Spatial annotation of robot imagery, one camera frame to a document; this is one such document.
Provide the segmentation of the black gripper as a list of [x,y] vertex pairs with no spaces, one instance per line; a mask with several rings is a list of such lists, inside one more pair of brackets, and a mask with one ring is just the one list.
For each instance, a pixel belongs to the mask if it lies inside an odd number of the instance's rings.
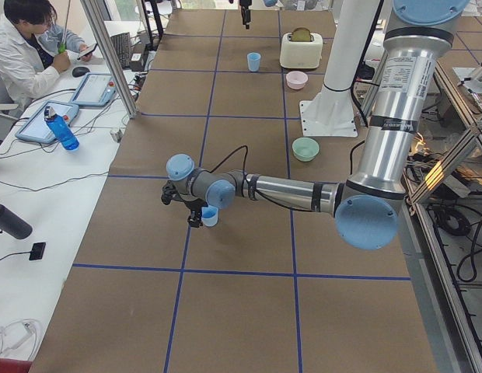
[[239,0],[239,7],[241,16],[244,17],[243,24],[248,30],[250,28],[250,6],[252,5],[251,0]]
[[200,228],[203,225],[202,209],[208,206],[207,202],[201,198],[194,198],[193,200],[184,200],[183,203],[190,210],[190,215],[187,218],[189,226]]

